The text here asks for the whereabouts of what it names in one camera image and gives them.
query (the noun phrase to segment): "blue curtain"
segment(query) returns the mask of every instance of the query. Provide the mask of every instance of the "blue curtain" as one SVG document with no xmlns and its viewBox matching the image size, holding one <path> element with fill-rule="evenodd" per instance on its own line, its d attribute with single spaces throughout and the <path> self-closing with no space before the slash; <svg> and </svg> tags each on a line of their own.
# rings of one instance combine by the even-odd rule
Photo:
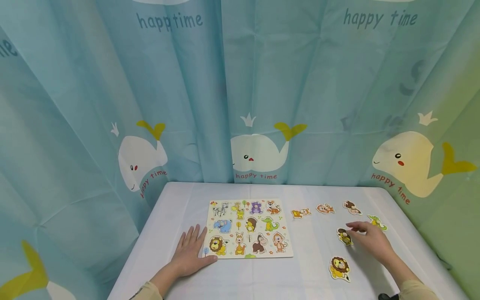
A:
<svg viewBox="0 0 480 300">
<path fill-rule="evenodd" d="M 104 299 L 168 181 L 386 188 L 480 295 L 448 245 L 467 235 L 432 229 L 475 219 L 449 202 L 480 192 L 478 1 L 0 7 L 0 295 Z M 419 138 L 432 168 L 410 172 L 441 174 L 431 189 L 373 164 Z M 446 142 L 466 165 L 442 169 Z M 32 253 L 48 280 L 12 289 Z"/>
</svg>

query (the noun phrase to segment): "sleeve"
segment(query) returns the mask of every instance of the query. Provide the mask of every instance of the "sleeve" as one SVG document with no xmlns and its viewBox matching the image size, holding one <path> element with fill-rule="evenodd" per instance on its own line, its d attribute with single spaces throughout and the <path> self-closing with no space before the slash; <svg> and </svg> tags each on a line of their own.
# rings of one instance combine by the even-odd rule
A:
<svg viewBox="0 0 480 300">
<path fill-rule="evenodd" d="M 147 282 L 130 300 L 163 300 L 163 298 L 156 286 L 151 282 Z"/>
<path fill-rule="evenodd" d="M 439 300 L 437 295 L 423 283 L 408 280 L 400 287 L 400 300 Z"/>
</svg>

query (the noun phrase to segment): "blue elephant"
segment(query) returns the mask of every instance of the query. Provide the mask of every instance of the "blue elephant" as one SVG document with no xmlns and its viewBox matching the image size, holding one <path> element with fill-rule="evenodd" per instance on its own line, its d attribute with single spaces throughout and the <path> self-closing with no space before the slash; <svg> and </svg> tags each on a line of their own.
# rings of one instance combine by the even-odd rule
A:
<svg viewBox="0 0 480 300">
<path fill-rule="evenodd" d="M 232 220 L 218 220 L 213 224 L 213 228 L 220 230 L 220 233 L 230 233 Z"/>
</svg>

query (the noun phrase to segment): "white tablecloth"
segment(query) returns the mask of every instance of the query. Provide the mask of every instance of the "white tablecloth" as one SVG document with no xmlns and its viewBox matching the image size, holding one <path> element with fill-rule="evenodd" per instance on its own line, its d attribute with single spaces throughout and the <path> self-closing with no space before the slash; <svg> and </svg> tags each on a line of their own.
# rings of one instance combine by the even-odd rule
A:
<svg viewBox="0 0 480 300">
<path fill-rule="evenodd" d="M 392 197 L 380 188 L 222 183 L 168 183 L 150 215 L 109 300 L 129 299 L 169 262 L 178 238 L 190 225 L 204 226 L 212 200 L 280 198 L 288 219 L 293 258 L 219 260 L 176 283 L 168 300 L 190 299 L 378 299 L 398 288 L 388 272 L 358 245 L 346 247 L 336 235 L 346 222 L 376 215 L 398 255 L 440 299 L 467 299 Z M 363 212 L 342 207 L 350 200 Z M 334 215 L 315 210 L 329 203 Z M 310 208 L 311 216 L 293 219 L 293 209 Z M 341 256 L 350 264 L 350 280 L 333 280 L 329 262 Z"/>
</svg>

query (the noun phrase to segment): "yellow whale tail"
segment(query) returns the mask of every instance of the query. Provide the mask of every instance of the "yellow whale tail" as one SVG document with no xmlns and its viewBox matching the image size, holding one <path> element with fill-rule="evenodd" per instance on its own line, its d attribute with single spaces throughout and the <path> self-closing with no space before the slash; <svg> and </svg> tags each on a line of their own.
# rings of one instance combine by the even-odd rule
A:
<svg viewBox="0 0 480 300">
<path fill-rule="evenodd" d="M 160 141 L 160 136 L 162 136 L 163 130 L 165 130 L 165 124 L 164 123 L 159 123 L 155 125 L 154 128 L 150 126 L 146 121 L 140 120 L 137 122 L 137 126 L 140 127 L 145 127 L 147 130 L 155 137 L 157 141 Z"/>
<path fill-rule="evenodd" d="M 292 137 L 304 131 L 307 128 L 307 124 L 298 124 L 290 129 L 287 124 L 280 122 L 275 124 L 274 127 L 283 133 L 283 136 L 285 136 L 285 141 L 288 142 L 292 139 Z"/>
<path fill-rule="evenodd" d="M 447 175 L 453 173 L 471 172 L 477 169 L 477 166 L 471 162 L 465 160 L 456 162 L 455 153 L 449 143 L 443 143 L 442 147 L 444 148 L 444 164 L 442 166 L 442 174 Z"/>
<path fill-rule="evenodd" d="M 1 286 L 0 299 L 2 300 L 13 300 L 30 291 L 47 287 L 48 275 L 40 255 L 25 240 L 22 241 L 22 247 L 32 270 L 15 277 Z"/>
</svg>

